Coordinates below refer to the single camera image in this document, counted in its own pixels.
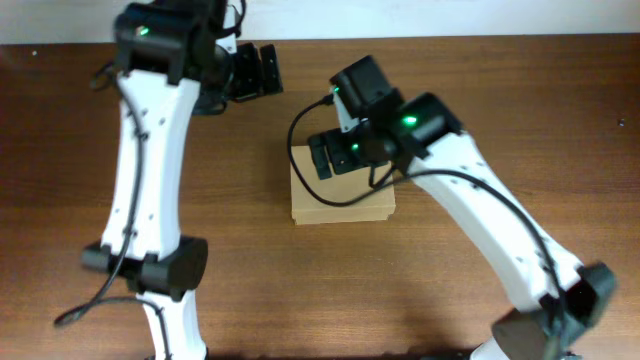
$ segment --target light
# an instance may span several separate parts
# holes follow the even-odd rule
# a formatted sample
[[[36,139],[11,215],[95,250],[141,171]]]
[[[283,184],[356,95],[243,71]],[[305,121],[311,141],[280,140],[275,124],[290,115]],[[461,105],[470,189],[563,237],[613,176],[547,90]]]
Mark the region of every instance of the light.
[[[149,28],[148,28],[148,27],[146,27],[146,26],[140,26],[140,27],[138,27],[138,29],[137,29],[137,30],[138,30],[138,35],[139,35],[139,36],[145,36],[145,35],[147,35],[147,34],[149,33],[149,31],[150,31],[150,30],[149,30]]]
[[[415,116],[407,116],[402,119],[402,122],[405,123],[405,125],[413,126],[418,122],[418,118]]]

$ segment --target green light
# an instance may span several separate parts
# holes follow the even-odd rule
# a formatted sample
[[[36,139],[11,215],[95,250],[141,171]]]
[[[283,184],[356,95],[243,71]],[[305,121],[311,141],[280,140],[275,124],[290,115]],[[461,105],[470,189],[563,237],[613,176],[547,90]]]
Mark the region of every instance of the green light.
[[[415,116],[407,116],[402,119],[402,122],[404,122],[406,125],[413,126],[418,122],[418,118]]]

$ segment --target cardboard box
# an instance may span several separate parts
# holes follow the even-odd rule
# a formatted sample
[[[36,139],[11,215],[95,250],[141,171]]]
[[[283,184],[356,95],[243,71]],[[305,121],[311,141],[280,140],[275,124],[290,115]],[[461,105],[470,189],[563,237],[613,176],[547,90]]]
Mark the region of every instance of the cardboard box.
[[[327,200],[342,202],[371,190],[369,168],[320,180],[311,160],[308,146],[293,147],[293,157],[311,188]],[[376,169],[376,181],[389,170],[390,164]],[[291,217],[296,225],[387,220],[396,210],[393,186],[349,207],[332,207],[318,202],[302,186],[291,168]]]

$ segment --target white wall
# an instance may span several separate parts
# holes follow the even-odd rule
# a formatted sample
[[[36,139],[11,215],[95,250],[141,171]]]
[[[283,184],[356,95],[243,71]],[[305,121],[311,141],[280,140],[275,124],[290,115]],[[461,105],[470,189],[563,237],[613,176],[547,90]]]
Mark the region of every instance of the white wall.
[[[0,0],[0,43],[107,42],[128,0]],[[640,0],[248,0],[244,39],[640,32]]]

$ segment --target wooden table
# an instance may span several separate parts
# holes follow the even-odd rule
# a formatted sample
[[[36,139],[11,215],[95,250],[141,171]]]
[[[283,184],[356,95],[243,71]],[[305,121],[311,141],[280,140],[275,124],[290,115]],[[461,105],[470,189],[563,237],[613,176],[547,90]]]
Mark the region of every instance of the wooden table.
[[[215,353],[332,356],[470,347],[511,309],[491,268],[440,206],[397,187],[390,221],[295,227],[286,131],[328,79],[373,54],[406,98],[439,94],[494,171],[558,241],[603,260],[620,289],[575,350],[640,353],[640,36],[276,42],[286,93],[192,120],[186,234],[209,240],[198,289]],[[128,305],[54,330],[104,280],[80,253],[106,224],[119,114],[87,84],[112,45],[0,47],[0,358],[142,359]],[[336,126],[311,114],[297,143]],[[118,283],[113,294],[125,293]]]

